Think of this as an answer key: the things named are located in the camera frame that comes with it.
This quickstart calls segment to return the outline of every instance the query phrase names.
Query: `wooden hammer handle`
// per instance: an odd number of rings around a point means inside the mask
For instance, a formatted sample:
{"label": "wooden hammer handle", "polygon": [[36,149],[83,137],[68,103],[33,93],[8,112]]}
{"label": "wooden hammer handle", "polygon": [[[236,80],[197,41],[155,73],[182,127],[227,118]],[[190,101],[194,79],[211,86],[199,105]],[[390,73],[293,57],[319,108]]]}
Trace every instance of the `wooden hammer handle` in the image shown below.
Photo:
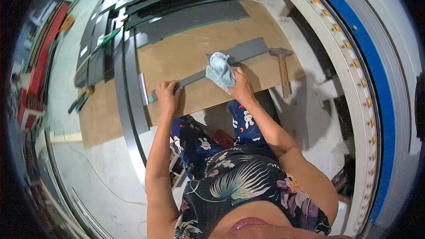
{"label": "wooden hammer handle", "polygon": [[284,102],[286,104],[291,104],[290,82],[288,79],[288,71],[286,70],[286,58],[284,56],[279,56],[279,72],[280,72],[280,80],[282,82]]}

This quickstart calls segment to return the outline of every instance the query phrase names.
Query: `woman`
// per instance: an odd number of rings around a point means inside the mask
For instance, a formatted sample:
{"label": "woman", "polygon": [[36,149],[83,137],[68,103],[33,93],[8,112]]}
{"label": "woman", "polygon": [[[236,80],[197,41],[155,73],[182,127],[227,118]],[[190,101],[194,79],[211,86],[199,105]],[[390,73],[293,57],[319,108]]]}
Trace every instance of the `woman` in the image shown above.
{"label": "woman", "polygon": [[[173,94],[176,81],[158,85],[161,115],[145,177],[148,238],[327,237],[338,211],[332,183],[255,100],[241,68],[233,71],[230,149],[190,116],[173,120],[182,89]],[[190,179],[180,210],[170,186],[170,131]]]}

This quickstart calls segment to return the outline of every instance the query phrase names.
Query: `cloth rag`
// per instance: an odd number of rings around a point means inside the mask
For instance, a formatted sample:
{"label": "cloth rag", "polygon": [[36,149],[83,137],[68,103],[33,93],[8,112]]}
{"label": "cloth rag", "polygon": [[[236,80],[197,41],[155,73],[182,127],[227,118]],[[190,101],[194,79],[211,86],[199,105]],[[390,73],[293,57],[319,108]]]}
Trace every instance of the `cloth rag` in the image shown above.
{"label": "cloth rag", "polygon": [[207,66],[205,77],[212,80],[217,86],[230,95],[227,86],[233,87],[236,84],[235,74],[232,67],[227,63],[229,55],[215,52],[210,58],[210,65]]}

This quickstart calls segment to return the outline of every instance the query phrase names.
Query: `plywood sheet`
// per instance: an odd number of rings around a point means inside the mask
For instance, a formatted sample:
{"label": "plywood sheet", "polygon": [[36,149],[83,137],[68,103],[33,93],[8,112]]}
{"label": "plywood sheet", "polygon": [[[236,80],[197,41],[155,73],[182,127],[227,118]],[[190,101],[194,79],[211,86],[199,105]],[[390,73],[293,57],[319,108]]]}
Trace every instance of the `plywood sheet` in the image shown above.
{"label": "plywood sheet", "polygon": [[84,148],[122,137],[115,81],[100,82],[79,113]]}
{"label": "plywood sheet", "polygon": [[[158,83],[189,77],[206,67],[205,55],[234,47],[236,44],[263,37],[268,47],[293,50],[274,19],[262,4],[240,1],[249,18],[224,21],[172,35],[137,50],[139,68],[144,73],[147,95]],[[303,68],[295,55],[286,61],[289,80],[304,77]],[[250,79],[255,92],[280,84],[278,58],[262,54],[240,65]],[[231,100],[232,97],[204,78],[185,88],[178,116],[190,114]],[[147,106],[151,125],[158,123],[158,102]]]}

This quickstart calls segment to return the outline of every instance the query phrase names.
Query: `blue pajama pants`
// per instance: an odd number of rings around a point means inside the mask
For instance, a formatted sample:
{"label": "blue pajama pants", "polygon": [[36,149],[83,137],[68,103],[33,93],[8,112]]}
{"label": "blue pajama pants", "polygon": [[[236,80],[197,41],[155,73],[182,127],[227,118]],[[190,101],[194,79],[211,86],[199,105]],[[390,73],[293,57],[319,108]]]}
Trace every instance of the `blue pajama pants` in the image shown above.
{"label": "blue pajama pants", "polygon": [[[230,101],[227,107],[233,116],[235,146],[253,145],[263,150],[264,156],[277,160],[251,114],[237,100]],[[171,137],[180,150],[180,157],[189,179],[203,178],[208,158],[225,150],[211,140],[200,127],[190,115],[174,119],[171,126]]]}

